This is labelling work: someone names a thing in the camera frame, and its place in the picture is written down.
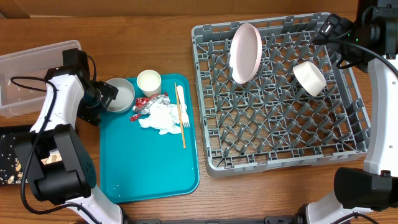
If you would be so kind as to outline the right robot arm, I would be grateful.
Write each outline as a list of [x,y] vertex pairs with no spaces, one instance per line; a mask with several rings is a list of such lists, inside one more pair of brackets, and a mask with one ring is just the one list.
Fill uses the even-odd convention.
[[339,53],[337,68],[369,75],[371,132],[363,168],[340,167],[333,191],[303,205],[292,223],[374,223],[368,213],[397,207],[397,1],[359,1],[354,22],[329,15],[312,44]]

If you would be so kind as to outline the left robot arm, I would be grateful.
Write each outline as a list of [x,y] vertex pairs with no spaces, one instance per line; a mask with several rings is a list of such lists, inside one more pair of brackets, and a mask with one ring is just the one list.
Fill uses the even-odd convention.
[[62,66],[41,79],[46,96],[39,118],[12,143],[23,169],[22,203],[37,215],[69,208],[87,223],[127,223],[124,210],[97,186],[94,163],[75,131],[77,118],[97,125],[118,89],[90,73],[92,58],[84,51],[64,50],[62,57]]

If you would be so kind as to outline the white ceramic bowl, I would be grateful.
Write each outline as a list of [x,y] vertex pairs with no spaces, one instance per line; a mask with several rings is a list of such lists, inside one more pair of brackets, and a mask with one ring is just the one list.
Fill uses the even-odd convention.
[[326,87],[326,80],[322,72],[310,61],[294,66],[293,73],[305,91],[312,96],[318,96]]

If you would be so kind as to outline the white round plate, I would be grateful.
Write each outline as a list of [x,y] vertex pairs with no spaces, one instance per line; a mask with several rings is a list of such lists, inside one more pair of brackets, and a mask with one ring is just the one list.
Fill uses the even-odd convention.
[[238,84],[252,80],[259,69],[262,41],[259,31],[251,24],[239,26],[232,39],[229,66],[231,76]]

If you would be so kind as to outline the grey bowl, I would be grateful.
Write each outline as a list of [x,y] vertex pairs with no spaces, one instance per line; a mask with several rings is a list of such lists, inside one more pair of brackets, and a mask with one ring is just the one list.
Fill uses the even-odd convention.
[[113,113],[123,113],[134,104],[135,89],[131,82],[124,78],[113,78],[106,82],[118,89],[116,99],[112,100],[107,111]]

